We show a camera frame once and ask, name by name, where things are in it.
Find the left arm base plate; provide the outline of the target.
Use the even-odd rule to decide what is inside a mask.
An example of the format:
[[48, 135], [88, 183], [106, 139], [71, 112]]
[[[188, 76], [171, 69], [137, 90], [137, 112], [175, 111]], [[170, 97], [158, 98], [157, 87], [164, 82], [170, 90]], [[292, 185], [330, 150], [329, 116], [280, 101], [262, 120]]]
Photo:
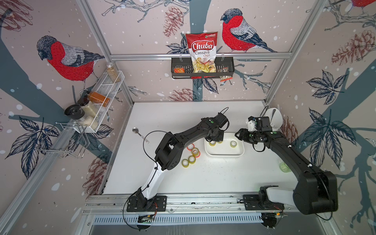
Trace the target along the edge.
[[131, 196], [126, 203], [127, 212], [165, 212], [167, 196], [155, 196], [146, 199], [142, 194]]

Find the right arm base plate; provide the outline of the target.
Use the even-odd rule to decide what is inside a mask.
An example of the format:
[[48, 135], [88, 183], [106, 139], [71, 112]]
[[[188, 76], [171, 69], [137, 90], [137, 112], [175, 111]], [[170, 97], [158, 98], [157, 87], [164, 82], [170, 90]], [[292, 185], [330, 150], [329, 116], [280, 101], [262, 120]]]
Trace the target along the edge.
[[285, 209], [284, 204], [272, 202], [267, 196], [266, 190], [270, 187], [277, 186], [263, 186], [260, 187], [257, 194], [244, 194], [239, 203], [244, 204], [247, 211], [257, 211], [257, 210], [278, 210], [283, 211]]

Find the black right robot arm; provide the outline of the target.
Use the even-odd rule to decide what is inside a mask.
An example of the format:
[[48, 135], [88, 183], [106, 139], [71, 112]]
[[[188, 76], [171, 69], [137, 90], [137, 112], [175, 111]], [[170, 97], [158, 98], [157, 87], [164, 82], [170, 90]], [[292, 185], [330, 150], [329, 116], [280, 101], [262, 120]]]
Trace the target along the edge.
[[256, 145], [262, 143], [276, 153], [290, 168], [298, 183], [295, 189], [277, 186], [260, 187], [258, 203], [266, 209], [273, 203], [291, 205], [302, 214], [318, 214], [338, 210], [337, 179], [330, 171], [322, 171], [299, 153], [280, 131], [274, 131], [269, 117], [248, 119], [249, 128], [235, 133], [240, 141]]

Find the white storage box tray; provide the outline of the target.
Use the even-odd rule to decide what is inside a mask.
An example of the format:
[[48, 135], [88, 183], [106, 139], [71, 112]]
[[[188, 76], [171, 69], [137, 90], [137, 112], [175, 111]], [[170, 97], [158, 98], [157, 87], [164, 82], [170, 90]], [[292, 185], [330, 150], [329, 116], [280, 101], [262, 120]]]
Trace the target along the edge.
[[[231, 141], [236, 141], [238, 145], [235, 148], [230, 146]], [[204, 140], [206, 155], [212, 158], [238, 158], [245, 153], [244, 144], [235, 137], [235, 133], [225, 132], [223, 143], [210, 146], [209, 142]]]

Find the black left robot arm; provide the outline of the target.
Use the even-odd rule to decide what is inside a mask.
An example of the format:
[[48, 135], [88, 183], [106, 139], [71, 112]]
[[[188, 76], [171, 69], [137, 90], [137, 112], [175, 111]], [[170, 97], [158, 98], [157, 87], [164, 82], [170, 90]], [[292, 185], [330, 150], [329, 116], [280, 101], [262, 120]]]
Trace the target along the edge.
[[199, 124], [184, 132], [166, 132], [155, 150], [154, 169], [146, 183], [135, 193], [138, 206], [145, 211], [151, 208], [164, 173], [180, 163], [183, 150], [201, 138], [207, 142], [221, 142], [224, 137], [223, 126], [229, 127], [230, 122], [223, 113], [218, 113], [215, 117], [202, 118]]

